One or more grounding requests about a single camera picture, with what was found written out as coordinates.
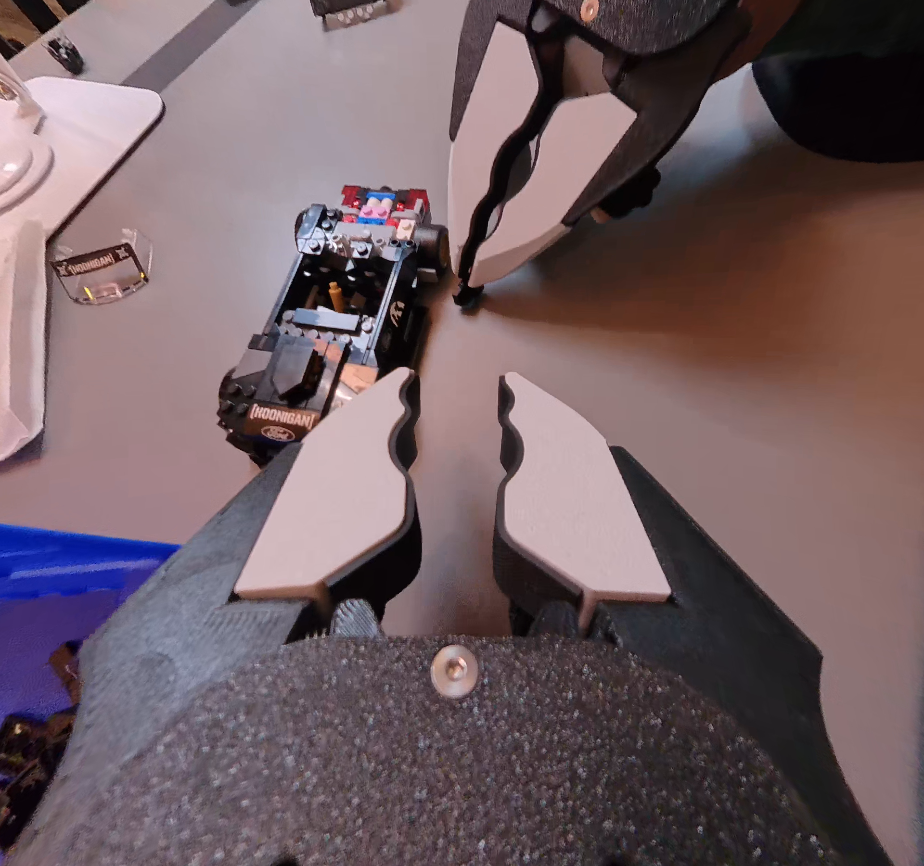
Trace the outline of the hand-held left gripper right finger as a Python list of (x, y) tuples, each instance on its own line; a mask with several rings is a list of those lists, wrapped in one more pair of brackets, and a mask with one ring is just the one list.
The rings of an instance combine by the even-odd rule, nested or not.
[(580, 610), (666, 602), (670, 584), (602, 433), (515, 372), (500, 379), (499, 421), (501, 540)]

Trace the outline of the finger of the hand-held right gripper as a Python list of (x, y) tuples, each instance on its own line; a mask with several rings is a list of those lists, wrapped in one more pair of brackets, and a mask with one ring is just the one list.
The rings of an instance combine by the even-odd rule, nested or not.
[(608, 92), (555, 105), (530, 176), (475, 256), (470, 286), (502, 279), (570, 230), (565, 218), (571, 207), (636, 118)]
[(539, 73), (525, 35), (498, 21), (484, 52), (449, 156), (449, 238), (461, 285), (474, 285), (474, 259), (505, 189), (502, 151), (539, 97)]

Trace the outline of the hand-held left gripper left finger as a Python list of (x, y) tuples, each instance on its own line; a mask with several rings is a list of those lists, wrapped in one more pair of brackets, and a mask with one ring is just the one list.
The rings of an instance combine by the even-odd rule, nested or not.
[(420, 383), (400, 367), (304, 439), (234, 587), (241, 599), (383, 606), (422, 564), (409, 469)]

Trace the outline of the black lego car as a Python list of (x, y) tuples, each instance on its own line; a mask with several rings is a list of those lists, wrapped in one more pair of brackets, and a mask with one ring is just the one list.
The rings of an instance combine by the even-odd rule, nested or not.
[(260, 332), (218, 391), (226, 441), (258, 467), (399, 367), (427, 325), (420, 288), (449, 264), (422, 188), (347, 184), (295, 219), (295, 259)]

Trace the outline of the blue plastic bin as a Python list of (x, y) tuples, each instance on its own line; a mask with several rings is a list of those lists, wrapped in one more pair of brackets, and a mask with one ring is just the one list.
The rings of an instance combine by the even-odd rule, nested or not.
[(178, 546), (2, 525), (1, 714), (70, 706), (49, 657), (85, 641)]

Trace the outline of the clear lego windshield piece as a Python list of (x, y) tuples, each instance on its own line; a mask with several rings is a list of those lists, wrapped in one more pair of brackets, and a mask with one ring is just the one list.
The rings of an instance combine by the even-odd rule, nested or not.
[(136, 229), (122, 229), (108, 245), (74, 250), (60, 242), (49, 264), (66, 296), (81, 306), (102, 306), (129, 297), (151, 281), (154, 245)]

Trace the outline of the loose lego pieces in bin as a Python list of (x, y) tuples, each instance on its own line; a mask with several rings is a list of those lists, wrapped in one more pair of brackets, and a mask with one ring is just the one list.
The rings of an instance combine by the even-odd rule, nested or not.
[(9, 853), (38, 808), (73, 733), (83, 681), (78, 654), (82, 641), (66, 641), (49, 657), (70, 706), (45, 719), (8, 715), (1, 727), (1, 851)]

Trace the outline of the black textured pad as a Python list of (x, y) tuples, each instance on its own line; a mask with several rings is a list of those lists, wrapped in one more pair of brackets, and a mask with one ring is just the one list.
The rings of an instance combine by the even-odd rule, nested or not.
[(867, 163), (923, 159), (923, 56), (777, 56), (752, 73), (773, 120), (816, 154)]

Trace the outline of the white printed paper bag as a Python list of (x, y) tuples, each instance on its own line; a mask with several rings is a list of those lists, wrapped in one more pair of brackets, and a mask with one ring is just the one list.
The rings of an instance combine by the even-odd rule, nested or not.
[(24, 221), (1, 241), (1, 460), (44, 426), (48, 285), (45, 235)]

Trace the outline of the white booklet stand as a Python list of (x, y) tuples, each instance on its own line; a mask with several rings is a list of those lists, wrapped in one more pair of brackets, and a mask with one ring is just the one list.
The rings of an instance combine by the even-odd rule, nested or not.
[(1, 61), (1, 232), (54, 234), (165, 112), (156, 92), (53, 76), (23, 82)]

